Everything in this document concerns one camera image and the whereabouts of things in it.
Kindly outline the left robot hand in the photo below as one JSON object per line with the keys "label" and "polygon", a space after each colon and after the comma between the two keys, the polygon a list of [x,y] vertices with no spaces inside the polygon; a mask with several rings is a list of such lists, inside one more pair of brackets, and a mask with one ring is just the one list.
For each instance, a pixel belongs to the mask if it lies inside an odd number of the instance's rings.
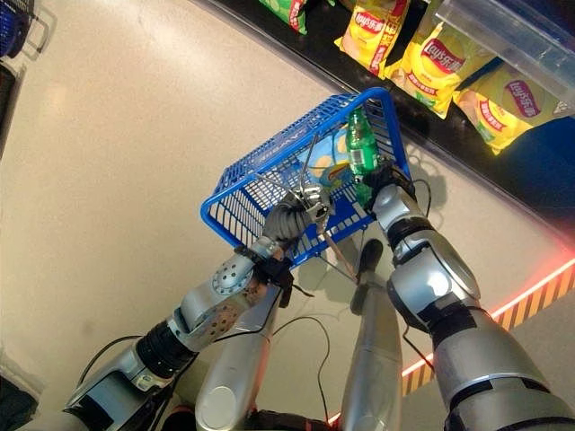
{"label": "left robot hand", "polygon": [[323,228],[333,213],[329,190],[321,185],[289,189],[267,215],[262,235],[287,251],[309,226]]}

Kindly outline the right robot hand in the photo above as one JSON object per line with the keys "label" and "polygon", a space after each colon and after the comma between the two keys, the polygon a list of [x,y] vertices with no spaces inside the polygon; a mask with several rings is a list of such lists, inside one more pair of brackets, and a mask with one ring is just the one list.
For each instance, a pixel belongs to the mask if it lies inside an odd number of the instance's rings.
{"label": "right robot hand", "polygon": [[378,193],[389,185],[402,185],[405,178],[392,165],[382,165],[364,175],[358,185],[358,201],[366,211],[374,205]]}

